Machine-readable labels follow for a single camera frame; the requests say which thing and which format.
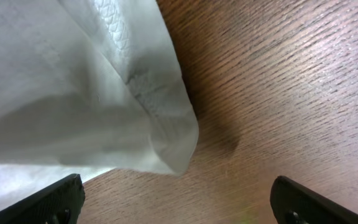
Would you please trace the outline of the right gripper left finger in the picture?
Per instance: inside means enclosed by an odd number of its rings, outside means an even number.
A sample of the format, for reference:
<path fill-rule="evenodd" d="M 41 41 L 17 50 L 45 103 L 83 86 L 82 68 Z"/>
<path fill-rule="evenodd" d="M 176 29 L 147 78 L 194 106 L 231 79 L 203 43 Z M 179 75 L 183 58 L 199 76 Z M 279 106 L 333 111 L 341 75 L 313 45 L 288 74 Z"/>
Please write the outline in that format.
<path fill-rule="evenodd" d="M 79 174 L 70 174 L 0 211 L 0 224 L 76 224 L 85 202 Z"/>

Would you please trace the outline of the white robot print t-shirt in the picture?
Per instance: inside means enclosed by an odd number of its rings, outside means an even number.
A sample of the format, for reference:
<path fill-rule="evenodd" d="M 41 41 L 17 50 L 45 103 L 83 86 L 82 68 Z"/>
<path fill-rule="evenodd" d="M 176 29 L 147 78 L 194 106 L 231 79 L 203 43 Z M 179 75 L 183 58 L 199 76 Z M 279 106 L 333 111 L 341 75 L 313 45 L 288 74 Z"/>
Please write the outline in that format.
<path fill-rule="evenodd" d="M 70 174 L 180 175 L 198 122 L 154 0 L 0 0 L 0 210 Z"/>

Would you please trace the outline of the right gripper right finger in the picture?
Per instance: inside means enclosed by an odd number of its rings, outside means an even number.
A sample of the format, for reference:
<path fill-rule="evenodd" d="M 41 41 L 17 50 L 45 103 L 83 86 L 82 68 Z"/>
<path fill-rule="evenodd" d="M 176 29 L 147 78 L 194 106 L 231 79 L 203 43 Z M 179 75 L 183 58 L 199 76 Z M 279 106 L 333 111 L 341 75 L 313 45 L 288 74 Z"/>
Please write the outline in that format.
<path fill-rule="evenodd" d="M 272 185 L 270 206 L 278 224 L 358 224 L 358 214 L 282 175 Z"/>

